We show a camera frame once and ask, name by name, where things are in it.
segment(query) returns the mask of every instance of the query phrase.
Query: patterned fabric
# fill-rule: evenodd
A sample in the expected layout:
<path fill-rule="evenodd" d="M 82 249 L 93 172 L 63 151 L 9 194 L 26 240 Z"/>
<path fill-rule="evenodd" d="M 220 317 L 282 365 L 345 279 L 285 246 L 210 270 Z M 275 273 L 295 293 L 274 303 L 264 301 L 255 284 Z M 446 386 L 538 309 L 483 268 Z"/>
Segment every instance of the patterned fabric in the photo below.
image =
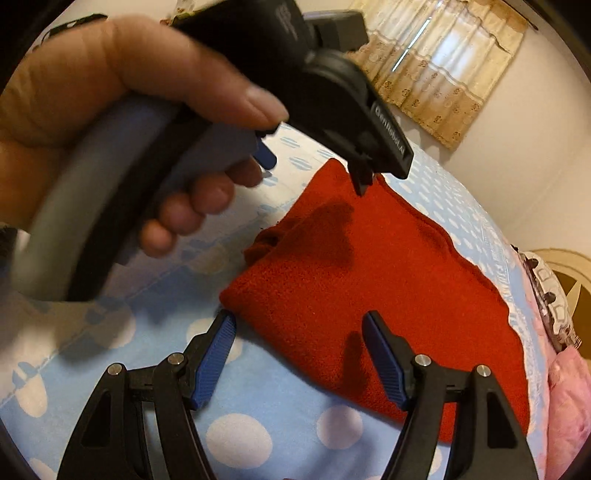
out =
<path fill-rule="evenodd" d="M 542 321 L 552 344 L 556 345 L 556 352 L 559 353 L 568 346 L 578 349 L 582 343 L 581 338 L 574 331 L 569 301 L 558 277 L 539 255 L 524 252 L 523 256 L 537 260 L 537 266 L 532 269 L 535 276 L 534 288 L 540 294 Z"/>
<path fill-rule="evenodd" d="M 230 211 L 210 218 L 166 260 L 138 255 L 115 269 L 89 304 L 30 301 L 0 280 L 0 416 L 42 480 L 54 479 L 69 436 L 105 368 L 154 365 L 210 325 L 219 293 L 244 268 L 242 250 L 280 220 L 312 175 L 334 156 L 283 125 L 266 140 L 277 168 L 261 187 L 240 189 Z M 524 347 L 531 420 L 528 443 L 544 478 L 547 367 L 531 287 L 516 253 L 466 189 L 413 145 L 407 181 L 389 185 L 441 224 L 457 250 L 499 288 Z M 166 478 L 154 413 L 146 413 L 156 480 Z M 376 480 L 400 428 L 300 378 L 243 323 L 212 402 L 195 415 L 220 480 Z M 443 478 L 449 447 L 437 448 L 431 479 Z"/>

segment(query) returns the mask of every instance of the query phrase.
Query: blue gripper pad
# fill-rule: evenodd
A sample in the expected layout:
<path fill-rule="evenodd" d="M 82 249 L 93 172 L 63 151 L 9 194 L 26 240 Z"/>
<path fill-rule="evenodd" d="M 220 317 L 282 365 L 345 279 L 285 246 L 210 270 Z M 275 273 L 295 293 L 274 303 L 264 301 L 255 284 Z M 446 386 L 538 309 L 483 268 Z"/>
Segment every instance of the blue gripper pad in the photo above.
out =
<path fill-rule="evenodd" d="M 406 386 L 414 382 L 410 378 L 405 378 L 405 375 L 412 375 L 412 370 L 407 368 L 407 372 L 405 372 L 405 368 L 394 355 L 378 322 L 382 324 L 383 329 L 387 330 L 384 321 L 377 312 L 369 312 L 363 316 L 361 324 L 363 341 L 369 351 L 374 367 L 378 371 L 379 379 L 389 401 L 394 402 L 400 410 L 406 411 L 410 403 L 410 396 L 406 392 Z M 404 358 L 404 360 L 408 361 L 408 366 L 411 367 L 410 359 Z"/>
<path fill-rule="evenodd" d="M 236 320 L 232 315 L 226 315 L 195 372 L 195 390 L 191 396 L 195 409 L 211 399 L 235 338 Z"/>
<path fill-rule="evenodd" d="M 277 165 L 277 156 L 269 150 L 260 138 L 258 139 L 258 149 L 252 156 L 265 170 L 272 170 Z"/>

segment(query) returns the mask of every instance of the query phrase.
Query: lace curtain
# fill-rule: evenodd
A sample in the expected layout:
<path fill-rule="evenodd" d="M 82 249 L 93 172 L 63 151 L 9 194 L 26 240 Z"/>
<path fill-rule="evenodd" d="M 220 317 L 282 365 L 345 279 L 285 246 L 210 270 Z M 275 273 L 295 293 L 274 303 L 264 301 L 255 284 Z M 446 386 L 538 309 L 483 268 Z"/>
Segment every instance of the lace curtain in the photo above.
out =
<path fill-rule="evenodd" d="M 450 150 L 482 109 L 527 27 L 500 0 L 354 0 L 351 8 L 363 11 L 370 39 L 352 59 L 384 100 Z"/>

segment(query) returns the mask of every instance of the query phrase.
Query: red cloth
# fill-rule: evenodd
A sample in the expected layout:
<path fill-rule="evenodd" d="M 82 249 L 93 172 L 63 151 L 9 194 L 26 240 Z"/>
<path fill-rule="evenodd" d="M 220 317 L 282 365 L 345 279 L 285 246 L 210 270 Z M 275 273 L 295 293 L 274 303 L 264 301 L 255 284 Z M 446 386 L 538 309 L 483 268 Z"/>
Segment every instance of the red cloth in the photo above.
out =
<path fill-rule="evenodd" d="M 222 292 L 222 304 L 314 383 L 403 420 L 363 346 L 361 318 L 377 310 L 394 333 L 440 365 L 489 365 L 527 431 L 523 350 L 506 304 L 447 232 L 383 177 L 357 197 L 343 166 L 329 160 L 245 258 L 250 268 Z M 441 440 L 451 440 L 453 423 L 449 405 Z"/>

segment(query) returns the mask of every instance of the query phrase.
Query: white wall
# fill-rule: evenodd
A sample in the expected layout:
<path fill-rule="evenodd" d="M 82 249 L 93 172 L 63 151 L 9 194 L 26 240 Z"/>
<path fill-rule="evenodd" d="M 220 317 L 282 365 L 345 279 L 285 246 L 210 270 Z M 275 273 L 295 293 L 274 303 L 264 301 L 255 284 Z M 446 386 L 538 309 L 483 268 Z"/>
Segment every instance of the white wall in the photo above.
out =
<path fill-rule="evenodd" d="M 591 136 L 511 238 L 529 249 L 567 248 L 591 258 Z"/>
<path fill-rule="evenodd" d="M 466 138 L 443 164 L 512 239 L 522 214 L 590 135 L 589 84 L 530 29 Z"/>

